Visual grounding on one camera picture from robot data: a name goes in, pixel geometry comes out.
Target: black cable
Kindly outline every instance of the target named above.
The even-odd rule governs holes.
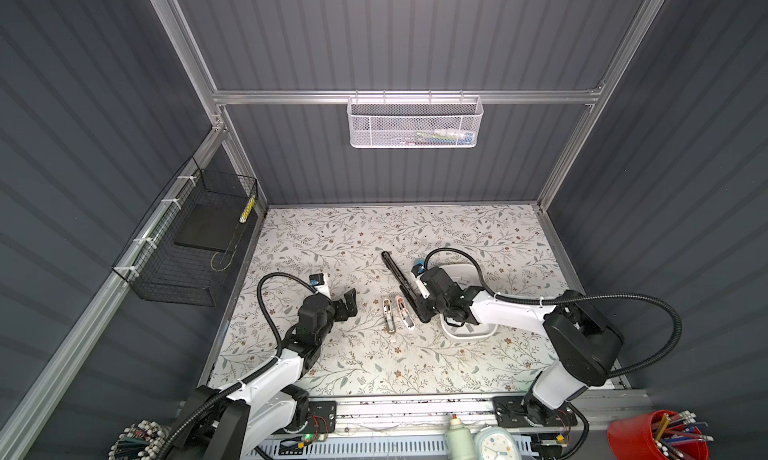
[[[261,455],[261,457],[264,460],[274,460],[274,458],[272,458],[268,453],[264,452],[264,450],[262,450],[261,447],[256,446],[255,450],[256,450],[256,453]]]
[[[464,256],[466,259],[468,259],[474,266],[475,269],[478,272],[478,276],[480,277],[480,283],[482,287],[485,289],[486,292],[488,292],[489,295],[494,296],[494,298],[500,299],[502,301],[508,301],[510,303],[518,303],[521,305],[567,305],[569,303],[575,303],[577,301],[589,301],[589,300],[602,300],[602,299],[632,299],[632,300],[639,300],[639,301],[645,301],[646,303],[650,303],[651,305],[655,305],[662,310],[666,311],[667,314],[672,319],[673,323],[673,329],[672,334],[670,335],[670,338],[667,340],[667,343],[664,344],[661,349],[654,353],[653,355],[649,356],[647,359],[642,360],[641,362],[637,362],[633,365],[630,365],[628,367],[624,367],[623,369],[613,370],[609,373],[608,378],[616,378],[618,376],[627,375],[628,373],[636,372],[637,370],[644,369],[647,366],[653,365],[654,363],[658,362],[660,359],[663,359],[665,356],[667,356],[677,345],[677,342],[680,341],[680,337],[683,335],[683,320],[680,318],[680,315],[677,313],[677,311],[667,303],[666,301],[659,300],[657,298],[654,298],[653,296],[648,295],[641,295],[640,293],[608,293],[604,295],[585,295],[585,296],[579,296],[576,298],[567,298],[567,299],[549,299],[549,300],[538,300],[538,299],[519,299],[515,298],[509,295],[504,295],[503,293],[496,293],[494,292],[490,287],[488,287],[488,284],[485,282],[485,279],[482,275],[482,270],[480,269],[480,265],[475,261],[474,258],[472,258],[469,254],[457,250],[455,248],[437,248],[433,251],[429,252],[427,254],[427,257],[424,258],[424,269],[427,268],[427,264],[429,259],[438,252],[453,252],[460,254]]]
[[[566,458],[570,458],[571,456],[573,456],[573,454],[578,452],[578,450],[581,448],[584,442],[587,441],[587,435],[589,435],[589,422],[587,421],[587,417],[585,417],[584,414],[581,413],[579,409],[574,407],[573,404],[571,404],[570,402],[565,402],[565,406],[571,408],[571,410],[573,410],[576,413],[576,415],[579,418],[581,418],[581,423],[584,424],[584,430],[581,432],[581,435],[579,436],[578,441],[576,442],[576,445],[574,445],[574,447],[571,450],[569,450],[568,453],[566,453],[561,457],[558,457],[557,460],[565,460]]]
[[[232,393],[242,388],[244,385],[251,383],[256,378],[259,378],[262,374],[264,374],[264,372],[271,369],[275,365],[275,363],[277,363],[277,359],[280,358],[280,355],[283,353],[283,339],[282,337],[280,337],[280,331],[275,326],[275,322],[272,321],[272,317],[270,316],[270,311],[266,309],[266,305],[264,305],[264,298],[262,298],[262,295],[261,295],[261,289],[264,286],[264,282],[276,276],[284,276],[286,278],[290,278],[296,282],[299,282],[301,285],[304,285],[310,292],[316,293],[316,290],[312,285],[310,285],[309,283],[305,282],[304,280],[298,277],[291,275],[290,273],[274,272],[274,273],[267,273],[262,277],[262,279],[259,281],[259,285],[256,287],[256,299],[259,301],[259,308],[261,309],[261,312],[264,314],[264,319],[266,320],[267,325],[270,326],[270,330],[272,330],[272,334],[275,336],[275,343],[277,344],[277,347],[276,347],[277,352],[275,356],[271,360],[269,360],[267,363],[265,363],[261,368],[251,373],[247,377],[243,378],[242,382],[236,382],[234,385],[227,388],[226,390],[217,392],[215,395],[208,398],[203,405],[198,407],[197,410],[195,410],[188,417],[186,417],[184,421],[181,422],[179,426],[176,429],[174,429],[170,435],[168,435],[168,438],[166,439],[165,444],[163,444],[163,446],[160,448],[160,451],[158,452],[156,460],[164,460],[165,457],[168,456],[168,453],[174,446],[174,442],[181,435],[181,433],[184,430],[186,430],[189,426],[191,426],[193,423],[195,423],[209,409],[211,409],[217,403],[224,400],[227,396],[231,395]]]

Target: gray wall panel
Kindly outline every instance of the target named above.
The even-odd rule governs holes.
[[[149,0],[0,0],[0,48],[5,423],[210,123]],[[130,295],[28,458],[103,458],[127,424],[167,421],[223,308]]]
[[[533,200],[584,111],[491,105],[475,148],[358,149],[343,106],[227,108],[272,204]]]
[[[725,456],[767,398],[767,86],[768,0],[668,0],[550,209],[588,292],[682,315],[677,349],[630,380],[696,411]],[[668,338],[662,312],[603,308],[625,365]]]
[[[179,2],[222,90],[569,90],[641,0]]]

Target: floral patterned mat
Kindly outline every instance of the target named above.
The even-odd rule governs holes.
[[[396,313],[397,332],[384,328],[381,301],[398,284],[381,252],[407,273],[415,259],[450,245],[483,267],[500,291],[555,295],[562,273],[530,205],[411,206],[270,210],[209,384],[219,386],[274,354],[274,338],[256,302],[263,275],[281,271],[308,279],[330,274],[332,296],[357,288],[359,314],[336,323],[320,359],[297,385],[314,396],[524,391],[556,356],[540,335],[500,326],[491,338],[448,340],[435,317],[408,330]],[[440,253],[440,263],[466,263]],[[307,292],[289,279],[265,284],[264,300],[278,329],[296,322]]]

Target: red pencil cup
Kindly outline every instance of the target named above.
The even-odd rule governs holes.
[[[608,444],[616,458],[619,460],[669,460],[656,448],[654,435],[650,430],[651,424],[658,422],[665,413],[669,416],[677,415],[677,412],[670,410],[659,410],[611,423],[608,427]],[[687,443],[676,448],[696,460],[709,460],[710,457],[706,442]]]

